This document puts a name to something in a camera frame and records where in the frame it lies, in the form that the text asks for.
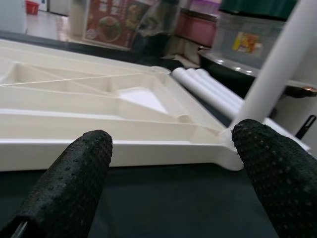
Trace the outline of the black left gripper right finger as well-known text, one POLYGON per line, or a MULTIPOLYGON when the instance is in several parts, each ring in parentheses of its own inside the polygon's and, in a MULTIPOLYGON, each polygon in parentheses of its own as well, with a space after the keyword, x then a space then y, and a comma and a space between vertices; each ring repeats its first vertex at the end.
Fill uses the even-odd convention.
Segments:
POLYGON ((253 119, 234 126, 232 141, 279 238, 317 238, 317 159, 253 119))

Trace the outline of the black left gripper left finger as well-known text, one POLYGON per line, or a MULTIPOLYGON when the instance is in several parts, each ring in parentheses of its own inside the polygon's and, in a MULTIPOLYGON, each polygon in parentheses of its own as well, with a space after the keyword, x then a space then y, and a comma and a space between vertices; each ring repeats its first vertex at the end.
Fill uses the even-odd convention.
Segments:
POLYGON ((0 229, 0 238, 87 238, 112 149, 112 137, 103 130, 69 144, 0 229))

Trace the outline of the black tablecloth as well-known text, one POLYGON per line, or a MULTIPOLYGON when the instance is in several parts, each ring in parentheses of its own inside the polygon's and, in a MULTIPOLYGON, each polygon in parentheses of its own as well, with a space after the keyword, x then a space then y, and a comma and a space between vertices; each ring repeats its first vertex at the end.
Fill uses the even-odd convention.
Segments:
MULTIPOLYGON (((175 69, 139 53, 0 31, 0 39, 175 69)), ((0 173, 0 229, 44 171, 0 173)), ((278 238, 245 170, 214 164, 109 170, 89 238, 278 238)))

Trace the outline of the green round lid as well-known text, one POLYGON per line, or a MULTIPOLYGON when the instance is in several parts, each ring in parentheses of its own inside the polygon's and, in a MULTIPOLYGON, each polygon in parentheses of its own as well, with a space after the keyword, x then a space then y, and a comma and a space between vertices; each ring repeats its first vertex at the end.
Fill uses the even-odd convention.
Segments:
POLYGON ((264 19, 286 21, 297 0, 222 0, 219 11, 264 19))

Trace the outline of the pink plastic container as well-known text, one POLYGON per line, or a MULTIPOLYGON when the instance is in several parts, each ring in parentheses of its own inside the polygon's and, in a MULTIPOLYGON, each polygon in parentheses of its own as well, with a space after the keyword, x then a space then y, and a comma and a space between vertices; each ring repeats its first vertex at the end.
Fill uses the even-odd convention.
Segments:
POLYGON ((180 10, 175 35, 201 46, 212 47, 217 17, 186 8, 180 10))

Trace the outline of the red bucket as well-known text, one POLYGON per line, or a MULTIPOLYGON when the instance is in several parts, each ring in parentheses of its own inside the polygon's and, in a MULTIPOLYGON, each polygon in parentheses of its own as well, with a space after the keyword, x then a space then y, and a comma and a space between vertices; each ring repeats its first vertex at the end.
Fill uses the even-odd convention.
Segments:
POLYGON ((37 15, 39 11, 39 4, 30 0, 25 0, 26 13, 30 15, 37 15))

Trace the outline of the purple plastic tub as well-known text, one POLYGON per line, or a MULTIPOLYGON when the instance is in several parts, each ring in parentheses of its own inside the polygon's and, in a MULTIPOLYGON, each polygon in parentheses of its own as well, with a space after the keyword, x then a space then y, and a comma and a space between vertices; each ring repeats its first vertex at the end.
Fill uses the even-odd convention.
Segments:
POLYGON ((222 0, 192 0, 189 9, 198 12, 214 12, 218 11, 221 2, 222 0))

